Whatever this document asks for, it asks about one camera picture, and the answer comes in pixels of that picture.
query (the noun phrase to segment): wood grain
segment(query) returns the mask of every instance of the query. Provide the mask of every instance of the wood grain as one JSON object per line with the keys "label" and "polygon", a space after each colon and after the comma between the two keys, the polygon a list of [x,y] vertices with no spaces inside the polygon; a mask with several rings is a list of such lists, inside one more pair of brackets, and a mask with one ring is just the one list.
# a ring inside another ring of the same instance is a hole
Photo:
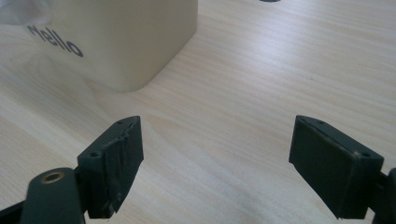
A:
{"label": "wood grain", "polygon": [[396,2],[200,0],[198,31],[145,88],[117,93],[0,30],[0,209],[140,115],[145,160],[120,212],[88,223],[339,220],[288,163],[296,115],[396,167]]}

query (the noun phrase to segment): dark object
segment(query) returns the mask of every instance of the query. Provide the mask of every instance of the dark object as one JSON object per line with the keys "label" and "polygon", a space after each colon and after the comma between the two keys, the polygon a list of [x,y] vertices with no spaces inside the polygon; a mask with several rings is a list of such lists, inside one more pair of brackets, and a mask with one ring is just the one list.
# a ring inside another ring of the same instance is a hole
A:
{"label": "dark object", "polygon": [[331,125],[297,116],[289,162],[337,218],[363,219],[370,207],[376,223],[395,223],[396,170],[383,175],[383,157]]}
{"label": "dark object", "polygon": [[114,123],[78,156],[76,170],[35,177],[26,201],[0,212],[1,224],[81,224],[119,211],[143,160],[140,118]]}

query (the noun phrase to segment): beige box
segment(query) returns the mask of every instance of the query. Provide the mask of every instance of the beige box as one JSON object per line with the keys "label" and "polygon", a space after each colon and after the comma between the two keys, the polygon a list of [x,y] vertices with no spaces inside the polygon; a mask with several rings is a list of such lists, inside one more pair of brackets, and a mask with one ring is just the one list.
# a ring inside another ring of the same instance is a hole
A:
{"label": "beige box", "polygon": [[193,36],[197,0],[57,1],[26,26],[51,59],[115,91],[148,84]]}

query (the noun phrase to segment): light wood surface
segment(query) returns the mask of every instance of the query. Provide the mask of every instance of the light wood surface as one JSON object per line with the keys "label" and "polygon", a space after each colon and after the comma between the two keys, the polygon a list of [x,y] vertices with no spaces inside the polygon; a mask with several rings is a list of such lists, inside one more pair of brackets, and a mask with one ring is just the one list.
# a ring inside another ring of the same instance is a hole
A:
{"label": "light wood surface", "polygon": [[140,115],[145,160],[123,207],[88,223],[336,220],[288,163],[296,115],[396,167],[394,0],[200,0],[198,31],[145,88],[108,91],[0,29],[0,209],[117,119]]}

